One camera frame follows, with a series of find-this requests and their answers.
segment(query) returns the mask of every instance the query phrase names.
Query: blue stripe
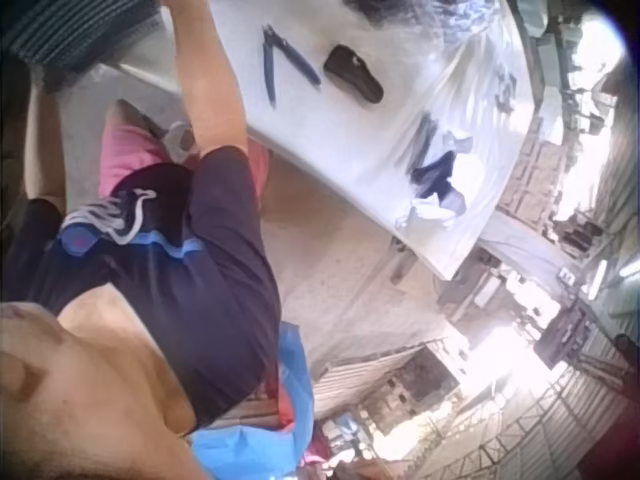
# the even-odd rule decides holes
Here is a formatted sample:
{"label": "blue stripe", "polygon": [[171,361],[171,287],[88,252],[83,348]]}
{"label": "blue stripe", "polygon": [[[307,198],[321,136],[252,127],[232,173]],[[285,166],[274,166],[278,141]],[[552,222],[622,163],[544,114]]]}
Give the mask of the blue stripe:
{"label": "blue stripe", "polygon": [[204,245],[197,238],[189,238],[180,247],[171,245],[162,233],[157,230],[151,232],[138,233],[130,242],[130,245],[151,245],[157,243],[165,252],[173,258],[183,259],[189,252],[204,250]]}

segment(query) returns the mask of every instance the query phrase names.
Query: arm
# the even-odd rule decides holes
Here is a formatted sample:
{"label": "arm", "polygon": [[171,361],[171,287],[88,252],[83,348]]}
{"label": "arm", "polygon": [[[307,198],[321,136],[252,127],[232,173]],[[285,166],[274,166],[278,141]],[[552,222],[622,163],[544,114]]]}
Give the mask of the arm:
{"label": "arm", "polygon": [[58,103],[35,83],[27,114],[24,183],[29,200],[47,200],[64,214],[65,168]]}
{"label": "arm", "polygon": [[165,0],[176,37],[176,67],[201,155],[224,146],[247,152],[240,90],[207,0]]}

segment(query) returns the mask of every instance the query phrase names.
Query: concrete floor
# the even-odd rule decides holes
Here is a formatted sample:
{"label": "concrete floor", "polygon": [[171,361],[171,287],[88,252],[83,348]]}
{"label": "concrete floor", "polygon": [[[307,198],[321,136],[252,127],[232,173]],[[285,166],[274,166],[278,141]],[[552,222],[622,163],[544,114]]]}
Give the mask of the concrete floor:
{"label": "concrete floor", "polygon": [[[97,197],[104,114],[117,98],[162,127],[185,118],[179,99],[107,67],[66,91],[61,112],[71,209]],[[313,370],[455,334],[436,306],[430,271],[418,262],[393,285],[403,254],[391,247],[391,235],[279,158],[264,197],[263,236],[283,320],[300,325]]]}

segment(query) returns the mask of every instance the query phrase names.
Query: blue cloth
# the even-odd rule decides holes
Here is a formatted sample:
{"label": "blue cloth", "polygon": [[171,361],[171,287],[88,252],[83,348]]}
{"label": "blue cloth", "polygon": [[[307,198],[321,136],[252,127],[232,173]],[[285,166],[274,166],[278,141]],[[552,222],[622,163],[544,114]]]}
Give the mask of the blue cloth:
{"label": "blue cloth", "polygon": [[313,434],[313,390],[298,327],[280,326],[280,383],[289,394],[295,423],[288,431],[235,426],[200,430],[192,435],[193,452],[216,479],[266,480],[291,473]]}

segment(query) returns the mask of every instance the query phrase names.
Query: striped cloth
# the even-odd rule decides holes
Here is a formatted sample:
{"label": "striped cloth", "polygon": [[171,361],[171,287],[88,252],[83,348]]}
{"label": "striped cloth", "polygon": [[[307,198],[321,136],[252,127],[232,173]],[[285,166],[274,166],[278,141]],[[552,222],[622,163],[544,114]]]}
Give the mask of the striped cloth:
{"label": "striped cloth", "polygon": [[159,22],[155,0],[4,0],[2,50],[59,90]]}

